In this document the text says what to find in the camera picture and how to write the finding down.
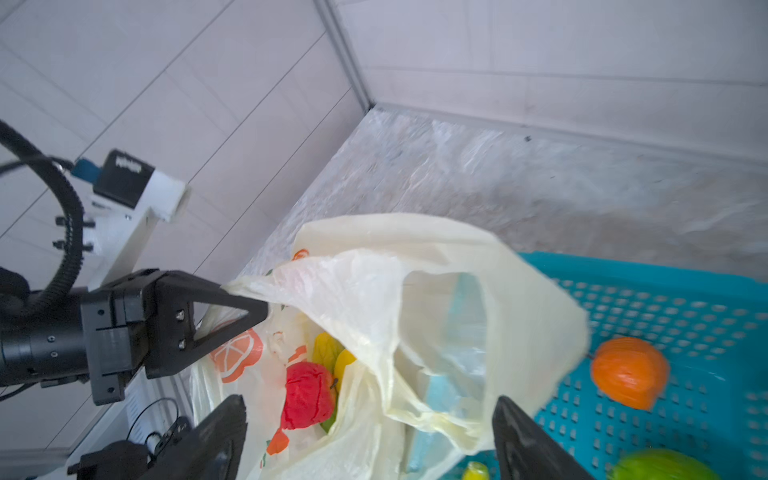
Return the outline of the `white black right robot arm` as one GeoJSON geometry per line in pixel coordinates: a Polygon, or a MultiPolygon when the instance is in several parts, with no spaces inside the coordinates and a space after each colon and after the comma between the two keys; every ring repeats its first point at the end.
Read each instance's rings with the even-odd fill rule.
{"type": "MultiPolygon", "coordinates": [[[[68,467],[78,479],[234,479],[244,451],[244,399],[231,395],[152,460],[143,444],[114,442],[68,467]]],[[[590,473],[513,400],[501,396],[492,427],[503,479],[590,479],[590,473]]]]}

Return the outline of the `yellow bumpy fruit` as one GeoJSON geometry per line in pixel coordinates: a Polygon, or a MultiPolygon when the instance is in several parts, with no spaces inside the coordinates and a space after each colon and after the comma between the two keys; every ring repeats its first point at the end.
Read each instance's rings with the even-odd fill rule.
{"type": "Polygon", "coordinates": [[[315,337],[311,361],[324,366],[332,374],[336,392],[340,393],[345,369],[356,361],[356,357],[340,341],[323,332],[315,337]]]}

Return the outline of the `orange fruit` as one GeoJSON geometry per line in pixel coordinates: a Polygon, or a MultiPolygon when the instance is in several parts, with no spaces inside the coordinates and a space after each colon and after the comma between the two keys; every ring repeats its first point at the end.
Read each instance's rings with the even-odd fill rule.
{"type": "Polygon", "coordinates": [[[650,343],[621,337],[598,347],[590,373],[593,383],[609,399],[650,411],[668,383],[670,364],[650,343]]]}

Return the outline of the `cream fruit-print plastic bag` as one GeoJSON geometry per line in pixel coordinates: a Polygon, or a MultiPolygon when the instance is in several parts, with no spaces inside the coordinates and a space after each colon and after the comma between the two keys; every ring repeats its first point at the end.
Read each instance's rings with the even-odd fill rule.
{"type": "Polygon", "coordinates": [[[225,343],[191,369],[196,420],[241,396],[248,430],[242,479],[404,479],[407,437],[427,436],[418,479],[436,479],[493,445],[508,397],[546,405],[590,343],[587,313],[495,235],[447,218],[373,214],[298,231],[295,258],[226,291],[265,301],[257,360],[225,343]],[[352,355],[328,432],[313,427],[267,449],[280,424],[286,371],[328,333],[352,355]]]}

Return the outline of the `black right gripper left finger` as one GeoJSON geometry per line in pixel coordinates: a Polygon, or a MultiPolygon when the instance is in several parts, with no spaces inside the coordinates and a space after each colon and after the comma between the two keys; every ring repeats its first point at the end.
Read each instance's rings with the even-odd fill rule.
{"type": "Polygon", "coordinates": [[[240,395],[228,396],[196,427],[178,418],[155,446],[143,479],[234,479],[247,433],[240,395]]]}

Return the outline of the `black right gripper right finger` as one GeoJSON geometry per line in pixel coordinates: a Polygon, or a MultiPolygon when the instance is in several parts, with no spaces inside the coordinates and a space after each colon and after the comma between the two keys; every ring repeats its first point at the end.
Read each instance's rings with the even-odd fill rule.
{"type": "Polygon", "coordinates": [[[498,398],[492,428],[501,479],[593,479],[507,396],[498,398]]]}

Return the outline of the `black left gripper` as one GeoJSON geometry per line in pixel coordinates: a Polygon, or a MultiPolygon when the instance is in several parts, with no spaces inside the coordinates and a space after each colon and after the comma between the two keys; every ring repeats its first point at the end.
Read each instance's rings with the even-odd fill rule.
{"type": "Polygon", "coordinates": [[[77,289],[30,319],[1,320],[1,384],[42,388],[80,381],[92,401],[125,399],[144,367],[176,375],[267,319],[262,300],[231,294],[181,271],[129,274],[94,291],[77,289]]]}

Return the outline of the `green fruit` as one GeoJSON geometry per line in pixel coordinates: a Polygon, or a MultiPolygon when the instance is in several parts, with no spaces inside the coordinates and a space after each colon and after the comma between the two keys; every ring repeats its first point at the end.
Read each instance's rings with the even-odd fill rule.
{"type": "Polygon", "coordinates": [[[607,475],[612,480],[719,480],[706,464],[668,449],[646,449],[623,457],[607,475]]]}

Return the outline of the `red fruit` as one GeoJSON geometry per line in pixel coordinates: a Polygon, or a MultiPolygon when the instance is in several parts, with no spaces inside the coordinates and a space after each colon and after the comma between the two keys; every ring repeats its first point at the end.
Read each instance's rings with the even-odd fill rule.
{"type": "Polygon", "coordinates": [[[329,420],[336,410],[335,379],[323,366],[299,362],[286,370],[282,430],[298,430],[329,420]]]}

